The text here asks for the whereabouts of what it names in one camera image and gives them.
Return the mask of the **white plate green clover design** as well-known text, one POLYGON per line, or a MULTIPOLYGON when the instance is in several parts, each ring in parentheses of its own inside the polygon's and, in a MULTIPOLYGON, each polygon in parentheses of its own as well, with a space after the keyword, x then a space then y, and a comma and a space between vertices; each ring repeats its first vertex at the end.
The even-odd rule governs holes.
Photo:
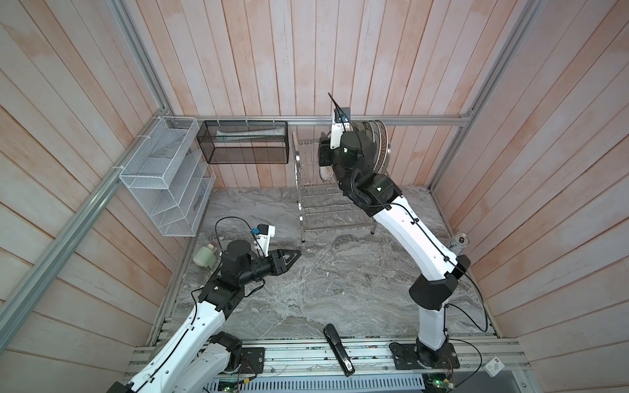
POLYGON ((381 158, 380 158, 380 131, 379 131, 379 128, 378 128, 378 125, 377 125, 376 121, 370 121, 370 125, 372 127, 373 141, 374 141, 374 144, 375 144, 375 147, 376 147, 374 171, 379 173, 380 163, 381 163, 381 158))

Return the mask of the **white plate orange sunburst design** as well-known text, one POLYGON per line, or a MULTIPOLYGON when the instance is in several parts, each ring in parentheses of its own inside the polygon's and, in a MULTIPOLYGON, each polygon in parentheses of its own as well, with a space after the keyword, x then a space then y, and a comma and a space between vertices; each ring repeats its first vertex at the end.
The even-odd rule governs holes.
POLYGON ((388 129, 383 121, 376 121, 380 131, 380 169, 379 172, 384 174, 387 172, 388 161, 390 159, 390 142, 388 137, 388 129))

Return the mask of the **small orange sunburst plate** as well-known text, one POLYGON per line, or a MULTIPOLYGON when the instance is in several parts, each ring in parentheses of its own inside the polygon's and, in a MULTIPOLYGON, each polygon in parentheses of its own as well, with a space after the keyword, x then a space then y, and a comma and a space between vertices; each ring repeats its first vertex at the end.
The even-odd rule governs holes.
POLYGON ((319 177, 323 182, 328 182, 334 177, 332 165, 319 167, 319 177))

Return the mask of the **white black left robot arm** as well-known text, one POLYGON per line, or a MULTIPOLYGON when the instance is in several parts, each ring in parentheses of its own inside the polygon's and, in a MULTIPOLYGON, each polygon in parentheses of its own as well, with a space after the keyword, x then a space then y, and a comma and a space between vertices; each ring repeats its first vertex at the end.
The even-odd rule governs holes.
POLYGON ((224 323, 246 297, 247 284, 287 273, 300 257, 300 250, 288 249, 260 256, 250 242, 232 241, 175 335, 128 383, 108 391, 199 392, 218 374, 237 371, 242 341, 223 332, 224 323))

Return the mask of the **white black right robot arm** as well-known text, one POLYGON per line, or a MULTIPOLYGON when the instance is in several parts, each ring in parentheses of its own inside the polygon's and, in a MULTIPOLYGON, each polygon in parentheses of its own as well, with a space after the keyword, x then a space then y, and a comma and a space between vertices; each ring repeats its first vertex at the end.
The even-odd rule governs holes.
POLYGON ((342 194, 398 240, 419 266, 409 289, 419 306, 416 343, 394 350, 410 368, 437 368, 454 360, 446 329, 446 307, 471 262, 455 255, 415 214, 401 189, 387 175, 390 146, 382 121, 332 123, 319 139, 319 166, 330 168, 342 194))

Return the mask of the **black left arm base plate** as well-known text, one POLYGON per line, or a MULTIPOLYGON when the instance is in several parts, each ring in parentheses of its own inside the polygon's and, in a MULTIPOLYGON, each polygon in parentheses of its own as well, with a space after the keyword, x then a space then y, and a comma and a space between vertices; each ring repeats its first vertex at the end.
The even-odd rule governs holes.
POLYGON ((245 347, 242 340, 227 332, 219 332, 210 337, 209 342, 218 344, 229 352, 227 373, 248 372, 254 375, 263 373, 265 364, 264 347, 245 347))

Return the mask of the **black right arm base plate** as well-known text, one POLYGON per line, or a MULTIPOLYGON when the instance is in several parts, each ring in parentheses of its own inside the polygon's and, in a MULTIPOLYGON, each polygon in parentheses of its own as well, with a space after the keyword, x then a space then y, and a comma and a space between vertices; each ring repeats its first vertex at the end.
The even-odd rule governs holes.
POLYGON ((392 342, 389 350, 397 370, 460 368, 455 347, 448 341, 438 350, 431 350, 419 340, 414 344, 392 342))

